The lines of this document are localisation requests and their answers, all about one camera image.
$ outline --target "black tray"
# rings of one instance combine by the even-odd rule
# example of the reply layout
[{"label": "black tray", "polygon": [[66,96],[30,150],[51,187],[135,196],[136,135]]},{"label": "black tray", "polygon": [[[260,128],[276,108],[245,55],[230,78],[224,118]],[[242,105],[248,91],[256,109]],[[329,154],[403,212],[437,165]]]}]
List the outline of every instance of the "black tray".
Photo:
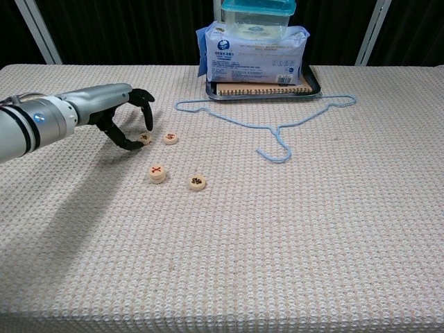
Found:
[{"label": "black tray", "polygon": [[308,85],[311,87],[310,92],[289,92],[286,94],[248,94],[248,95],[218,95],[217,94],[217,82],[208,82],[205,86],[205,91],[207,95],[217,101],[233,101],[233,100],[246,100],[246,99],[288,99],[288,98],[298,98],[304,96],[314,96],[321,91],[318,80],[311,70],[309,65],[302,63],[302,76],[307,81]]}]

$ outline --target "packaged tissue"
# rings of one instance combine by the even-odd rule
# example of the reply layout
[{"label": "packaged tissue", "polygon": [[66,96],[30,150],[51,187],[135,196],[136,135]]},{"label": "packaged tissue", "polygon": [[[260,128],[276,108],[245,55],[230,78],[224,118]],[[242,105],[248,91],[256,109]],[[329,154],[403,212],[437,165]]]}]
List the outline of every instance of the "packaged tissue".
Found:
[{"label": "packaged tissue", "polygon": [[289,26],[278,42],[227,36],[225,24],[213,22],[196,31],[200,50],[198,75],[208,81],[297,85],[310,34]]}]

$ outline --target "blue logo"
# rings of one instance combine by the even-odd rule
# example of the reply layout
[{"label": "blue logo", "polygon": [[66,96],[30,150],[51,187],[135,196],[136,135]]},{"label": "blue logo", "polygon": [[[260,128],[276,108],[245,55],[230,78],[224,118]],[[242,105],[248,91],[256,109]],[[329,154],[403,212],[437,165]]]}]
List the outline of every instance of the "blue logo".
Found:
[{"label": "blue logo", "polygon": [[251,28],[248,28],[249,31],[263,31],[264,28],[261,28],[260,26],[252,26]]},{"label": "blue logo", "polygon": [[33,118],[36,123],[43,123],[44,122],[44,115],[41,113],[35,113]]},{"label": "blue logo", "polygon": [[221,40],[219,43],[217,43],[217,48],[219,50],[228,50],[230,48],[230,42],[227,40]]}]

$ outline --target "robotic arm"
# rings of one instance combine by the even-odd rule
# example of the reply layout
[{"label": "robotic arm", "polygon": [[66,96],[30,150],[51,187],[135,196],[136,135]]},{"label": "robotic arm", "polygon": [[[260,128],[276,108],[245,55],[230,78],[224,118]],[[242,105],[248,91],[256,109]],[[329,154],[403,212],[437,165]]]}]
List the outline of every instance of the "robotic arm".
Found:
[{"label": "robotic arm", "polygon": [[133,151],[141,142],[126,139],[112,118],[130,103],[140,107],[147,130],[153,129],[149,102],[154,97],[125,83],[99,85],[55,96],[21,102],[18,97],[0,102],[0,163],[23,156],[64,139],[76,126],[96,125],[117,146]]}]

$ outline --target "plastic container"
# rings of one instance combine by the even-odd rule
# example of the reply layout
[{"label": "plastic container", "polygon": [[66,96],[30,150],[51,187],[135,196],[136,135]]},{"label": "plastic container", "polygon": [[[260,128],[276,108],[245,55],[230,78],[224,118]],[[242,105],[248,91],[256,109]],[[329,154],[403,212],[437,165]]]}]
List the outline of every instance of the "plastic container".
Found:
[{"label": "plastic container", "polygon": [[279,40],[296,11],[296,0],[225,0],[227,34],[249,40]]}]

